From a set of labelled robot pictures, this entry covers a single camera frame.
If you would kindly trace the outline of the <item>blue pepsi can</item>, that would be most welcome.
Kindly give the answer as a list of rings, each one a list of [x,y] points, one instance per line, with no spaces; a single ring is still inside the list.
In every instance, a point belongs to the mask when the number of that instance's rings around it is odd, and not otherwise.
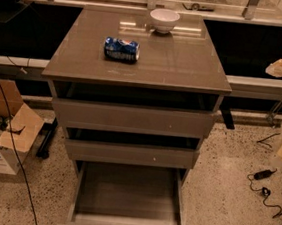
[[[116,37],[107,37],[104,41],[104,54],[116,61],[134,62],[139,59],[140,45],[135,41],[127,41]]]

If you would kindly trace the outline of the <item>grey top drawer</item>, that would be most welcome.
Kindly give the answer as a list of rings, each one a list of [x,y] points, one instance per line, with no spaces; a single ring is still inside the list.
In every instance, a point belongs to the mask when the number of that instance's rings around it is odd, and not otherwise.
[[[56,118],[64,127],[168,135],[208,137],[215,117],[208,113],[179,112],[54,98]]]

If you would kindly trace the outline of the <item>grey drawer cabinet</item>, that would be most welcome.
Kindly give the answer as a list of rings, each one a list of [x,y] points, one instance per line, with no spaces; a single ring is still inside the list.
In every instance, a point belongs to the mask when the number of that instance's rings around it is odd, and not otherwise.
[[[146,11],[85,7],[53,55],[43,76],[54,98],[215,117],[231,92],[203,19],[181,15],[167,34],[154,30]],[[136,63],[104,54],[104,41],[116,37],[140,45]],[[206,137],[178,137],[63,127],[65,138],[199,152]]]

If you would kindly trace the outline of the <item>grey middle drawer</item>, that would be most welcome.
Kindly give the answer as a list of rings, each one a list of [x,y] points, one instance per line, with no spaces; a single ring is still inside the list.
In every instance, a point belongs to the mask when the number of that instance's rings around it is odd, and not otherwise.
[[[67,139],[65,147],[72,160],[148,165],[189,170],[199,157],[197,150],[169,149],[120,143]]]

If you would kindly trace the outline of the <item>grey open bottom drawer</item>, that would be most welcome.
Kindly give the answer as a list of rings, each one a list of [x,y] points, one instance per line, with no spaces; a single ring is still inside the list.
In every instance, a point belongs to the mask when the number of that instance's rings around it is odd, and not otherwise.
[[[167,167],[83,162],[60,225],[186,225],[180,177]]]

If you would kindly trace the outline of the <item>black table leg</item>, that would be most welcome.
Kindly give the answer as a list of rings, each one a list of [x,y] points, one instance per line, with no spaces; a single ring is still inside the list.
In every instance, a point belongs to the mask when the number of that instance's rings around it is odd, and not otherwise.
[[[44,135],[44,139],[40,143],[39,149],[36,152],[37,157],[40,157],[43,160],[49,158],[50,141],[52,140],[54,133],[56,132],[57,126],[58,121],[55,119],[51,123],[46,122],[43,124],[40,133]]]

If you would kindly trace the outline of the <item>white ceramic bowl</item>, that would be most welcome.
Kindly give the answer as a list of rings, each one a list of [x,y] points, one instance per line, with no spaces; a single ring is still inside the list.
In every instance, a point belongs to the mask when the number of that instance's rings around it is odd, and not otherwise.
[[[167,34],[180,20],[179,13],[174,10],[154,9],[150,12],[152,26],[159,33]]]

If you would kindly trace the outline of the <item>open cardboard box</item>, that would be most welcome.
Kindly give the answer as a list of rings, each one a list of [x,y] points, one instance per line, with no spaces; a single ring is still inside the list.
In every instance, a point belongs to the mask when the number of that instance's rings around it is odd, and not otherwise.
[[[0,173],[16,175],[43,126],[22,99],[15,81],[0,80]]]

